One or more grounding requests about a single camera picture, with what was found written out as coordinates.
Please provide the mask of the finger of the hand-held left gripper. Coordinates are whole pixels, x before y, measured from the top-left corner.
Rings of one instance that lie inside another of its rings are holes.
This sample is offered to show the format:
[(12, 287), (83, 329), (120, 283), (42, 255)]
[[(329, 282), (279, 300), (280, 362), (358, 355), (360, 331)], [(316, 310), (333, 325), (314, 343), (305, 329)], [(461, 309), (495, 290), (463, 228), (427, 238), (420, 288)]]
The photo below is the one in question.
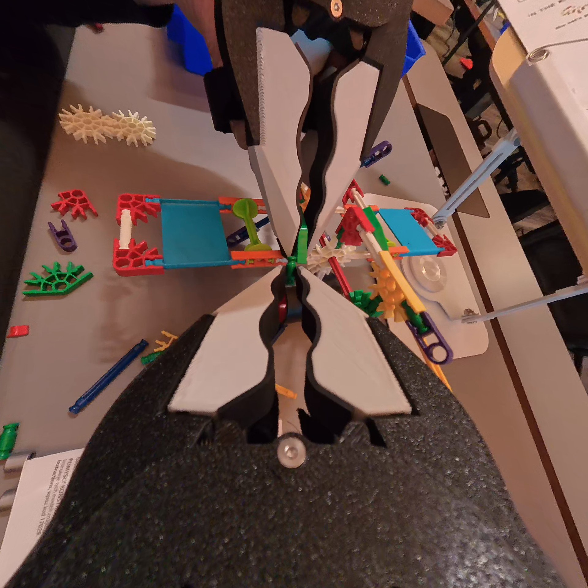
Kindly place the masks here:
[(297, 198), (302, 178), (300, 120), (311, 95), (311, 71), (297, 44), (284, 33), (256, 30), (260, 143), (249, 160), (276, 238), (286, 256), (300, 227)]
[(313, 205), (316, 212), (307, 215), (307, 252), (316, 245), (329, 219), (360, 166), (371, 107), (378, 84), (379, 70), (363, 61), (335, 75), (327, 92), (325, 106), (319, 107), (319, 144), (313, 164), (318, 178), (308, 178), (311, 196), (306, 213)]

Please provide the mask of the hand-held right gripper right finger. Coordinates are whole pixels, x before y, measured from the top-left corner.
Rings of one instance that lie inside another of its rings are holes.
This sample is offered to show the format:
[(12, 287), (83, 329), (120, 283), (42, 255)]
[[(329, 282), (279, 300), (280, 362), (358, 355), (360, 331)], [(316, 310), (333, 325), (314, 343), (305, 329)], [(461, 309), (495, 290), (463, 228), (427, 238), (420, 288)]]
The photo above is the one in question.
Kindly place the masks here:
[(297, 272), (303, 329), (312, 342), (306, 358), (309, 386), (364, 416), (411, 414), (369, 316), (307, 269)]

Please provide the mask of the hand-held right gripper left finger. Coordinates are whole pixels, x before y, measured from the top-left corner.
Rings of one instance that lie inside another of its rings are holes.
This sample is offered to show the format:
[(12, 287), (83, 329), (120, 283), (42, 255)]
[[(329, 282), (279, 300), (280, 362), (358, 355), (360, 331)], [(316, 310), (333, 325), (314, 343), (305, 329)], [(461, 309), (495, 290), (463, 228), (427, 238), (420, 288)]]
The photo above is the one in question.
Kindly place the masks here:
[(198, 415), (263, 415), (275, 397), (272, 339), (280, 325), (277, 267), (213, 313), (168, 409)]

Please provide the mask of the colourful toy rod airplane model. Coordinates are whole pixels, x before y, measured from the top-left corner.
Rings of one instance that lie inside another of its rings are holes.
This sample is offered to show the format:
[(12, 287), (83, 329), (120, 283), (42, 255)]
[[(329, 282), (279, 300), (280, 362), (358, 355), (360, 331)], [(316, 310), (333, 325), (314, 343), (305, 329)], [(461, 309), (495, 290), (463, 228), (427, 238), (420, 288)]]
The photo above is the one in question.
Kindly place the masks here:
[[(303, 211), (310, 188), (300, 183), (298, 209)], [(382, 269), (398, 273), (398, 281), (417, 312), (426, 312), (414, 289), (393, 260), (417, 247), (405, 224), (393, 227), (394, 216), (365, 204), (364, 194), (352, 180), (334, 214), (341, 220), (334, 239), (319, 238), (307, 252), (307, 226), (300, 215), (300, 227), (293, 253), (286, 256), (262, 243), (259, 228), (270, 219), (263, 200), (219, 198), (216, 201), (165, 199), (158, 196), (124, 194), (117, 202), (116, 220), (120, 235), (114, 240), (113, 268), (120, 276), (162, 275), (165, 269), (227, 266), (232, 269), (286, 267), (286, 284), (295, 283), (294, 271), (307, 266), (317, 275), (332, 271), (349, 300), (354, 290), (371, 292), (375, 278), (370, 276), (371, 261)], [(451, 256), (456, 249), (450, 240), (430, 240), (429, 249), (418, 253)]]

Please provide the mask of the person's left forearm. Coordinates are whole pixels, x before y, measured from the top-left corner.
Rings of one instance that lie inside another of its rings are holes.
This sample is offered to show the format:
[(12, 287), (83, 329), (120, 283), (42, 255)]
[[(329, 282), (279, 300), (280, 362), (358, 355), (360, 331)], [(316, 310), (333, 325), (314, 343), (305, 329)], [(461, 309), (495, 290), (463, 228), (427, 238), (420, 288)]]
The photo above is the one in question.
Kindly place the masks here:
[(166, 26), (174, 4), (166, 1), (1, 1), (1, 25), (77, 27), (89, 24)]

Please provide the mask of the yellow rod with yellow connector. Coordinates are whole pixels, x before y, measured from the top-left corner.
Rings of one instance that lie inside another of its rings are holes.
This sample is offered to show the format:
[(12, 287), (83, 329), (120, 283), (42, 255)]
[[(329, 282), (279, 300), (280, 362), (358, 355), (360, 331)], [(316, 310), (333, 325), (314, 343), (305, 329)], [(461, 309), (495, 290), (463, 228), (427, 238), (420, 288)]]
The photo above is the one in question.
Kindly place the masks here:
[[(157, 347), (154, 348), (151, 353), (141, 357), (142, 365), (146, 366), (147, 364), (154, 362), (159, 356), (161, 356), (161, 354), (165, 352), (166, 349), (170, 347), (170, 345), (172, 345), (173, 342), (177, 341), (179, 338), (178, 336), (170, 334), (164, 330), (161, 331), (161, 335), (165, 338), (165, 340), (156, 340)], [(298, 397), (296, 392), (288, 389), (287, 387), (276, 384), (275, 389), (278, 394), (281, 394), (286, 398), (295, 400)]]

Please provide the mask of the black table inset panel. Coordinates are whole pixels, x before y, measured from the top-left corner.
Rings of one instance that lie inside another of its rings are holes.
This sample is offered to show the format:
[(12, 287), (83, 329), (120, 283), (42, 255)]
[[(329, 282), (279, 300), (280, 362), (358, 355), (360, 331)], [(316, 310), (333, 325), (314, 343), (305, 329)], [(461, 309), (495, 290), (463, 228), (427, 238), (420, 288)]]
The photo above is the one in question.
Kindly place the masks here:
[(435, 153), (449, 191), (446, 199), (449, 199), (481, 163), (481, 156), (466, 124), (458, 124), (455, 128), (448, 115), (422, 104), (415, 106), (415, 114), (428, 148)]

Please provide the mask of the dark blue rod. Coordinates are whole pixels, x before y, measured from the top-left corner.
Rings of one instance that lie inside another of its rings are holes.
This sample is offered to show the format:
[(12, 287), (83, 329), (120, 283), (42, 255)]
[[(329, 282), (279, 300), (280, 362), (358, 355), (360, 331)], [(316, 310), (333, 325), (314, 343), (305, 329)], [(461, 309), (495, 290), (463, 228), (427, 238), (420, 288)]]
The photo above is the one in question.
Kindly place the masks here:
[(109, 386), (148, 346), (148, 341), (142, 339), (134, 345), (117, 363), (115, 363), (103, 376), (101, 376), (75, 403), (69, 407), (68, 412), (77, 415), (92, 403), (102, 391)]

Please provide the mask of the blue bin with square tag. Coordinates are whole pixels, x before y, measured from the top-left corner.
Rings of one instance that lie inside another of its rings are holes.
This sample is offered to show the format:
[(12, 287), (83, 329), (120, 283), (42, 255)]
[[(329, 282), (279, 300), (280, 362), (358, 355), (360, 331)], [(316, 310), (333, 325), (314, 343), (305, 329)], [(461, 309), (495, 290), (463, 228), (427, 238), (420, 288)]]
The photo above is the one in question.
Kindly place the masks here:
[[(176, 6), (167, 25), (167, 38), (179, 47), (183, 66), (190, 73), (204, 76), (213, 69), (212, 60), (202, 35)], [(409, 21), (406, 54), (401, 75), (404, 76), (426, 51), (412, 21)]]

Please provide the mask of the white snowflake connector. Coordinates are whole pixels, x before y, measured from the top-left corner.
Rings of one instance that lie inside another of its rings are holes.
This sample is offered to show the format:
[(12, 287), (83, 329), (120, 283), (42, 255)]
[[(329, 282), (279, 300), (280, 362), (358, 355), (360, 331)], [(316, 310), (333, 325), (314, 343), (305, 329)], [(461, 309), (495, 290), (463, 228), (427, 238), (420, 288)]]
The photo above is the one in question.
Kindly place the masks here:
[(100, 109), (94, 109), (92, 106), (88, 109), (79, 104), (70, 105), (69, 109), (62, 109), (58, 114), (59, 124), (67, 135), (72, 136), (76, 141), (82, 141), (87, 144), (90, 139), (96, 145), (106, 143), (107, 139), (112, 139), (113, 134), (107, 119), (103, 116)]
[(138, 112), (113, 112), (108, 127), (113, 138), (118, 141), (125, 140), (127, 145), (138, 146), (142, 143), (143, 146), (148, 146), (156, 138), (156, 129), (152, 121), (146, 116), (140, 118)]

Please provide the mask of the green fan connector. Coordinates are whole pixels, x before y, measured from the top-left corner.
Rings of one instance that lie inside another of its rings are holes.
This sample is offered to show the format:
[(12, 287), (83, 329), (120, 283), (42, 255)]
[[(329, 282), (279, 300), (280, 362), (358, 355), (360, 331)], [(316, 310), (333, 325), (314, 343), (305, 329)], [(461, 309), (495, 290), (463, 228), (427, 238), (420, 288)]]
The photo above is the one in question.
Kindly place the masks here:
[(31, 272), (31, 278), (24, 281), (30, 286), (22, 293), (28, 297), (64, 296), (92, 279), (92, 272), (85, 272), (82, 265), (69, 261), (65, 268), (60, 262), (50, 267), (43, 265), (43, 273)]

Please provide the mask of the printed instruction sheet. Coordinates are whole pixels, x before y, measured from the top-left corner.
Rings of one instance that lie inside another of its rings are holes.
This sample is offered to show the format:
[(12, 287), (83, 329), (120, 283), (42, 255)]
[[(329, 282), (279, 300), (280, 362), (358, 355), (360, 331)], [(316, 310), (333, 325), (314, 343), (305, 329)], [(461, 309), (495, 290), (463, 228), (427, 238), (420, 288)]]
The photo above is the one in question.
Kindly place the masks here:
[(587, 40), (587, 1), (498, 1), (527, 53)]

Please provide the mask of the purple clip connector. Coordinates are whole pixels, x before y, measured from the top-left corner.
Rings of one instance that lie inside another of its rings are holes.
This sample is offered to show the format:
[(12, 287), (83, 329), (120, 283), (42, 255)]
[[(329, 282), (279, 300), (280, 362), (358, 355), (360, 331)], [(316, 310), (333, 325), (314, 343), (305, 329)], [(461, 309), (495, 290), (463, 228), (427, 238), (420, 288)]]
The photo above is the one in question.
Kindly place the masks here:
[(61, 220), (61, 228), (48, 222), (49, 232), (57, 246), (64, 252), (71, 253), (77, 250), (77, 242), (64, 220)]

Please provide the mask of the red fan connector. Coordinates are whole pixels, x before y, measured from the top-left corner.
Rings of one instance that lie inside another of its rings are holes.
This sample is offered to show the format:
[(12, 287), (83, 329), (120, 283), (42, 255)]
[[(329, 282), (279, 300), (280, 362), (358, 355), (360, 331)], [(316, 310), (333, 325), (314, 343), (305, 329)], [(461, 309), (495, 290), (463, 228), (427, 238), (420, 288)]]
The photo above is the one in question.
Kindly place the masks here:
[(92, 202), (89, 200), (85, 192), (80, 189), (59, 192), (58, 200), (51, 203), (51, 208), (62, 216), (69, 212), (73, 220), (78, 217), (87, 219), (88, 212), (94, 217), (98, 217), (98, 212)]

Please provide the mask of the white instruction booklet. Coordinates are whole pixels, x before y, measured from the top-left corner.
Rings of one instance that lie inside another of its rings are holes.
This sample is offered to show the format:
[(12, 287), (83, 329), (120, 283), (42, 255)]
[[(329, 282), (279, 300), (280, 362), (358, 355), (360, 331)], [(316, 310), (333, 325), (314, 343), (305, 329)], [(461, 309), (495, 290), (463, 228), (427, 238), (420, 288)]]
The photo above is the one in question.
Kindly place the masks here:
[(80, 448), (24, 463), (1, 545), (1, 587), (46, 531), (83, 452)]

